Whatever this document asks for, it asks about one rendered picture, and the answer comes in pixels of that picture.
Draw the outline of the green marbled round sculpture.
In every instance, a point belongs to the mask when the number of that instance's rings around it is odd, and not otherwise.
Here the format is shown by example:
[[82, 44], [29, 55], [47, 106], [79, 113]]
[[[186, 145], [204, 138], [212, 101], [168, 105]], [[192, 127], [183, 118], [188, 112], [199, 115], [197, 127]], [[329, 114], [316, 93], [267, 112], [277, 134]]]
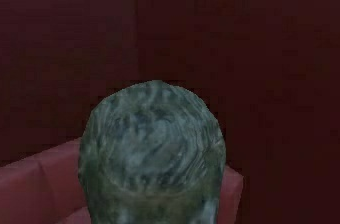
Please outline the green marbled round sculpture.
[[91, 224], [217, 224], [225, 162], [219, 122], [204, 101], [153, 80], [91, 111], [78, 179]]

